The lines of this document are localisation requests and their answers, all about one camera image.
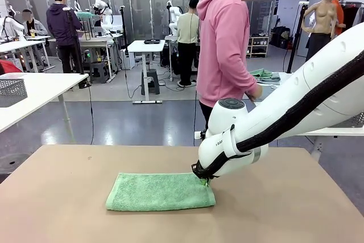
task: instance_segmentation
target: human hand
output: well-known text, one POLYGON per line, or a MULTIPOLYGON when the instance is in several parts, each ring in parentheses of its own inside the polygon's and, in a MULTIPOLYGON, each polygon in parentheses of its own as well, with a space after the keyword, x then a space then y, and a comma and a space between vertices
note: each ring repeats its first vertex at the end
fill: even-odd
POLYGON ((246 96, 248 96, 248 98, 250 99, 250 101, 255 101, 256 99, 260 98, 262 96, 263 93, 263 88, 261 85, 257 84, 257 88, 255 89, 254 92, 247 94, 246 96))

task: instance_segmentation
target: gray basket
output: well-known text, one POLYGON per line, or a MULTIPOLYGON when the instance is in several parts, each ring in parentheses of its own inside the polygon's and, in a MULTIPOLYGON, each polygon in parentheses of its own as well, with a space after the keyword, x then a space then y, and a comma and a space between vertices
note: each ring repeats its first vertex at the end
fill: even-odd
POLYGON ((8 108, 27 97, 23 79, 0 79, 0 108, 8 108))

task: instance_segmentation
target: person in purple jacket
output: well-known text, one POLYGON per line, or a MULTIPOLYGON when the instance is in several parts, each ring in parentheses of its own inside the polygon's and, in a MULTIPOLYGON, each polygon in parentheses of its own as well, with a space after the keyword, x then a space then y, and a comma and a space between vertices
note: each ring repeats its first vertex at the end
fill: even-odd
MULTIPOLYGON (((71 30, 69 29, 69 21, 63 8, 67 7, 67 0, 55 0, 55 3, 47 10, 47 24, 50 33, 56 38, 59 49, 59 58, 62 61, 63 73, 72 73, 70 65, 70 56, 76 60, 77 48, 75 47, 71 30)), ((76 30, 80 30, 82 25, 75 13, 72 13, 73 25, 76 30)), ((80 73, 78 63, 75 61, 76 72, 80 73)), ((87 88, 90 84, 87 80, 83 80, 78 84, 79 88, 87 88)))

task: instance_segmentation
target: white robot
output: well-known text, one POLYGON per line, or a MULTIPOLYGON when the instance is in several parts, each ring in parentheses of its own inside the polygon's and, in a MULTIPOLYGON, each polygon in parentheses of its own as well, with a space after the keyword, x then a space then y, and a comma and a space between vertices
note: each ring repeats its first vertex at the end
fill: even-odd
POLYGON ((101 27, 106 34, 110 34, 110 30, 113 28, 113 11, 108 3, 102 0, 95 0, 93 5, 95 14, 102 15, 101 27))
POLYGON ((364 110, 364 23, 336 37, 251 112, 215 104, 193 172, 212 179, 252 164, 268 143, 345 121, 364 110))
POLYGON ((12 36, 13 34, 9 34, 9 31, 13 29, 16 32, 16 35, 19 38, 19 41, 26 40, 24 37, 24 26, 20 24, 18 21, 13 19, 12 17, 3 17, 0 18, 0 28, 1 33, 0 37, 3 40, 8 39, 9 36, 12 36))
POLYGON ((169 13, 171 14, 171 23, 169 24, 169 28, 172 31, 172 35, 177 35, 178 19, 182 15, 180 8, 173 7, 171 1, 167 2, 167 7, 169 7, 169 13))

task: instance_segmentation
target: green cloth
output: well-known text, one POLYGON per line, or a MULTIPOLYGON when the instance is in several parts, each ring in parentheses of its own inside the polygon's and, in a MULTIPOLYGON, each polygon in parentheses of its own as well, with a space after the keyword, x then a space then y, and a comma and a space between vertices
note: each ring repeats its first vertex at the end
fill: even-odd
POLYGON ((257 69, 256 71, 249 72, 260 83, 264 82, 279 82, 280 77, 278 73, 272 73, 264 68, 257 69))
POLYGON ((209 185, 193 173, 120 173, 107 198, 112 211, 171 211, 215 205, 209 185))

